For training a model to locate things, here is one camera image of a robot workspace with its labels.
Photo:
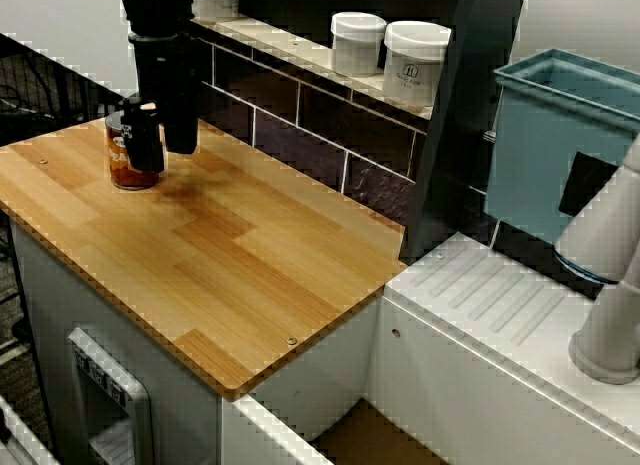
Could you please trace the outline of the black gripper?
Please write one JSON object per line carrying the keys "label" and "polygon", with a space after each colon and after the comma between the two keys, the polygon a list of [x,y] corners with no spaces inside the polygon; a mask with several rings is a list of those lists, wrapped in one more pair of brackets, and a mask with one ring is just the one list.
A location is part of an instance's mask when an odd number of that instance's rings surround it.
{"label": "black gripper", "polygon": [[134,49],[138,77],[135,98],[154,103],[156,112],[126,109],[122,137],[134,169],[161,173],[164,153],[159,122],[164,125],[168,152],[193,154],[197,146],[197,42],[186,32],[164,37],[131,32],[128,40]]}

